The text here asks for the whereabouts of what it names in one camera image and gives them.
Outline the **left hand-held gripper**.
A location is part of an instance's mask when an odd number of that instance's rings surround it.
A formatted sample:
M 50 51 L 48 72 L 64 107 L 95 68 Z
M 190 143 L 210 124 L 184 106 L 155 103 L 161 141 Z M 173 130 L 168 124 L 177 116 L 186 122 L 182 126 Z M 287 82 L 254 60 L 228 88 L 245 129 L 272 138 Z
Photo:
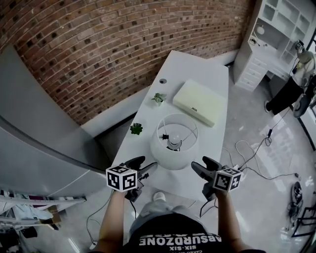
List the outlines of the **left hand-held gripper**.
M 146 179 L 158 168 L 158 163 L 153 162 L 141 168 L 134 170 L 131 168 L 140 168 L 145 161 L 145 156 L 136 157 L 126 161 L 126 166 L 114 166 L 106 169 L 107 186 L 111 189 L 125 193 L 125 198 L 131 202 L 135 202 L 142 193 L 141 182 Z

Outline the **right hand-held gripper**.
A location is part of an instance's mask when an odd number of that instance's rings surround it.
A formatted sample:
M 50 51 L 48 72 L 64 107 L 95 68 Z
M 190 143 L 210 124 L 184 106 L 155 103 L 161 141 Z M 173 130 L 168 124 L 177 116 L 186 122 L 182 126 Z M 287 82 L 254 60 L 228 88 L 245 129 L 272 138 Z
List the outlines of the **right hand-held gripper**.
M 214 199 L 216 190 L 228 193 L 239 187 L 241 171 L 232 168 L 220 170 L 221 164 L 207 156 L 203 156 L 202 160 L 206 168 L 197 162 L 191 162 L 191 167 L 199 177 L 207 181 L 202 190 L 207 201 Z

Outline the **white table lamp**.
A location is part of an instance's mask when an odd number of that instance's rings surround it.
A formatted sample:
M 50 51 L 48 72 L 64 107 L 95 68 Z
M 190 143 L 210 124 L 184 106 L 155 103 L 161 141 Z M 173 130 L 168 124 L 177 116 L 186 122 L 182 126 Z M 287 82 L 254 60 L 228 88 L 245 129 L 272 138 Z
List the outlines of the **white table lamp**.
M 181 170 L 197 156 L 198 127 L 186 114 L 164 117 L 153 132 L 150 150 L 157 163 L 168 170 Z

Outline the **person's right forearm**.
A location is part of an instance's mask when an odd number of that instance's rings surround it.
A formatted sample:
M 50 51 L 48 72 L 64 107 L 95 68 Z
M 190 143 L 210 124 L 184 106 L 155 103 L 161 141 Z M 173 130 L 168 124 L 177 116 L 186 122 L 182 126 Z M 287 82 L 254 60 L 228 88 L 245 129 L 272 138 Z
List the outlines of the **person's right forearm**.
M 218 235 L 235 253 L 253 248 L 245 244 L 241 238 L 239 222 L 230 195 L 217 190 L 218 199 Z

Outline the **person's left forearm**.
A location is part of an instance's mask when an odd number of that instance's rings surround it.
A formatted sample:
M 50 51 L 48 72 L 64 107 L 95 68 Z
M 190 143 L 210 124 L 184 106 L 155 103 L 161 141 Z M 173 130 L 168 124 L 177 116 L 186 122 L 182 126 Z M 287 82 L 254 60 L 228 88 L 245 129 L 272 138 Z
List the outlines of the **person's left forearm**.
M 108 203 L 94 248 L 99 253 L 118 253 L 123 246 L 123 219 L 125 193 L 115 191 Z

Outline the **white desk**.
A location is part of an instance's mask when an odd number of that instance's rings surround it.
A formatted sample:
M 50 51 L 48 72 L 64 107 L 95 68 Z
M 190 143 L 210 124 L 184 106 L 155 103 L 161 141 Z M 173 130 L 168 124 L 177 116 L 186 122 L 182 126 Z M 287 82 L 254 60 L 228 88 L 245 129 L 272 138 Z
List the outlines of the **white desk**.
M 136 116 L 135 123 L 142 124 L 139 135 L 128 132 L 114 159 L 114 165 L 135 157 L 145 156 L 145 164 L 157 162 L 150 150 L 150 141 L 159 122 L 171 114 L 186 114 L 176 107 L 173 97 L 189 79 L 209 88 L 213 92 L 228 97 L 229 70 L 227 67 L 186 53 L 171 51 L 153 81 Z M 156 93 L 166 94 L 166 100 L 157 106 L 151 99 Z M 198 128 L 199 150 L 194 162 L 202 163 L 203 156 L 220 160 L 227 119 L 227 105 L 224 115 L 217 124 L 209 127 L 200 120 L 191 117 Z M 144 181 L 147 186 L 187 199 L 205 201 L 202 189 L 205 180 L 191 168 L 191 163 L 181 170 L 168 170 L 158 164 L 157 170 Z

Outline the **white shelf cabinet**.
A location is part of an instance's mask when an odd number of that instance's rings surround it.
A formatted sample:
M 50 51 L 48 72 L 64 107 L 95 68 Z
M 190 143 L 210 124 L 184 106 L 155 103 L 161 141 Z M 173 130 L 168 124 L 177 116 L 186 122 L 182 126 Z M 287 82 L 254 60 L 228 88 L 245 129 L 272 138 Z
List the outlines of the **white shelf cabinet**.
M 263 35 L 256 32 L 258 24 Z M 288 80 L 295 43 L 308 45 L 315 28 L 316 0 L 257 0 L 235 58 L 235 85 L 254 91 L 266 74 Z

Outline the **person's grey trousers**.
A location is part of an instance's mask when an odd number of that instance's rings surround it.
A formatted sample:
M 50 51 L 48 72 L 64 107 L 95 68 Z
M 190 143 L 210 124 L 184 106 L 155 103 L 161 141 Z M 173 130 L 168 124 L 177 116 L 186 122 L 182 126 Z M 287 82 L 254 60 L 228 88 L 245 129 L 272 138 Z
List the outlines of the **person's grey trousers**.
M 193 219 L 194 221 L 200 223 L 204 228 L 204 225 L 202 224 L 201 220 L 197 218 L 187 207 L 183 205 L 173 207 L 169 205 L 166 201 L 156 200 L 148 202 L 144 205 L 139 215 L 131 225 L 131 228 L 129 230 L 129 236 L 131 237 L 137 229 L 139 229 L 150 219 L 172 213 L 181 214 L 190 219 Z

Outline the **cream flat box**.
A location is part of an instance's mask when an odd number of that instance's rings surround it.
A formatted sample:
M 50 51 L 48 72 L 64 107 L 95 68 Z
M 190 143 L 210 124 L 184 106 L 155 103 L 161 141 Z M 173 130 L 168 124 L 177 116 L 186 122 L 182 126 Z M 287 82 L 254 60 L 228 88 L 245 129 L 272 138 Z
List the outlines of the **cream flat box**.
M 192 79 L 182 85 L 172 102 L 209 127 L 217 124 L 227 105 L 225 98 Z

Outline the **pale green potted plant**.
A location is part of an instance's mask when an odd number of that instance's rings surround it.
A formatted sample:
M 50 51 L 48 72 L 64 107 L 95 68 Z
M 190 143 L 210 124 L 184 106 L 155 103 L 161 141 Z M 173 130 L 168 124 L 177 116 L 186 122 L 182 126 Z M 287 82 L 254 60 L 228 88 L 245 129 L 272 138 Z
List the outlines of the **pale green potted plant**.
M 166 94 L 156 93 L 151 99 L 157 106 L 160 106 L 166 100 Z

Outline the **person's black printed shirt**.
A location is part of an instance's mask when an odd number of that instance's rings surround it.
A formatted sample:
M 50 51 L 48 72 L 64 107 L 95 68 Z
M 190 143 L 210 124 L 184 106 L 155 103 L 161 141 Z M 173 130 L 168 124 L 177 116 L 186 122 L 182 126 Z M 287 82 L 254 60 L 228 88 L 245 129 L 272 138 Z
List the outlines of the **person's black printed shirt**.
M 207 233 L 197 221 L 172 213 L 153 218 L 131 234 L 119 253 L 221 253 L 220 236 Z

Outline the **white metal shelf rack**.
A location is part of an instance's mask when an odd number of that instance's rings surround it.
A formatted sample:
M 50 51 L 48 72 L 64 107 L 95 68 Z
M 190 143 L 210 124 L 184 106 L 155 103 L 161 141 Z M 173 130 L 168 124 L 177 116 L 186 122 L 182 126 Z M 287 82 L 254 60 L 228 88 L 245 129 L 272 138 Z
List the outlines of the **white metal shelf rack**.
M 0 189 L 0 229 L 16 231 L 47 226 L 57 230 L 60 212 L 86 201 L 79 197 L 46 197 L 18 194 Z

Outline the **black round device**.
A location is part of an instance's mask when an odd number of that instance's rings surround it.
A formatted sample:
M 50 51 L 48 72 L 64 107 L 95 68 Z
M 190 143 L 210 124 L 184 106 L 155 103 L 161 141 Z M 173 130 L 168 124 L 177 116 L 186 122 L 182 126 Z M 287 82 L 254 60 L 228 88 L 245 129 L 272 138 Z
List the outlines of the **black round device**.
M 309 104 L 311 102 L 311 98 L 306 96 L 304 93 L 300 95 L 298 100 L 295 102 L 293 107 L 293 116 L 295 118 L 300 118 L 306 112 Z

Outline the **silver refrigerator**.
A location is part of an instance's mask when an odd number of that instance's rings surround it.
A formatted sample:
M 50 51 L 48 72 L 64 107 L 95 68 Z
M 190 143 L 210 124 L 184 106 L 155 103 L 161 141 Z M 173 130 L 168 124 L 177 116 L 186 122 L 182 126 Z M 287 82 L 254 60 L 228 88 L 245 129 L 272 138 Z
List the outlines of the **silver refrigerator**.
M 44 91 L 12 45 L 0 53 L 0 189 L 47 197 L 106 187 L 102 145 Z

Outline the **black metal frame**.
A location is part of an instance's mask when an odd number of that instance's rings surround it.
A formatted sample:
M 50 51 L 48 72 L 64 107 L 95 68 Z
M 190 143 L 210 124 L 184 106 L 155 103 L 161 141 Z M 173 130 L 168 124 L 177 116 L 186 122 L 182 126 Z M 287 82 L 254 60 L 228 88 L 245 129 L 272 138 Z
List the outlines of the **black metal frame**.
M 300 228 L 311 227 L 311 231 L 298 233 Z M 313 235 L 316 231 L 316 207 L 305 207 L 302 216 L 297 219 L 292 238 Z

